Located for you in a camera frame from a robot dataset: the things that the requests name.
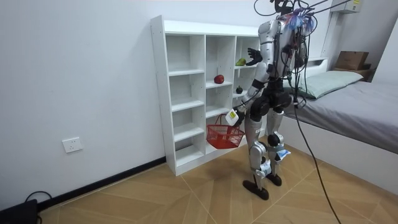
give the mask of pillow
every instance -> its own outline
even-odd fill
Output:
[[[355,72],[340,72],[340,71],[330,71],[325,73],[320,73],[307,78],[307,95],[305,94],[305,82],[303,76],[301,76],[302,81],[298,84],[298,92],[300,95],[316,100],[328,93],[344,88],[352,83],[355,83],[362,79],[362,75]],[[292,80],[292,86],[295,85],[295,80]],[[284,82],[285,91],[292,92],[292,89],[286,80]]]

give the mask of red basket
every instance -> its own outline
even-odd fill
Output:
[[[220,118],[223,115],[225,116],[226,114],[218,116],[216,124],[207,125],[207,141],[216,149],[232,149],[239,147],[244,132],[239,128],[222,125]]]

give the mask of parquet floor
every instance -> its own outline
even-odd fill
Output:
[[[312,158],[292,152],[281,187],[266,181],[263,201],[242,186],[250,179],[248,149],[234,150],[181,176],[161,165],[41,213],[43,224],[329,224],[337,223]],[[343,224],[398,223],[398,196],[319,161]]]

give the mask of wall outlet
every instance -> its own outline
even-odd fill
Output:
[[[63,147],[65,148],[65,152],[67,152],[67,153],[83,149],[83,146],[81,145],[79,137],[73,138],[73,139],[68,139],[68,140],[63,140],[62,144],[63,144]]]

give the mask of white bookshelf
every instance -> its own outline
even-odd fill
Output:
[[[167,21],[158,16],[151,20],[151,29],[165,155],[171,170],[180,175],[233,150],[208,144],[206,125],[214,124],[246,94],[256,69],[235,63],[241,57],[249,61],[248,47],[259,48],[257,27]],[[217,75],[224,76],[222,84],[214,83]],[[235,92],[238,85],[244,89],[241,94]]]

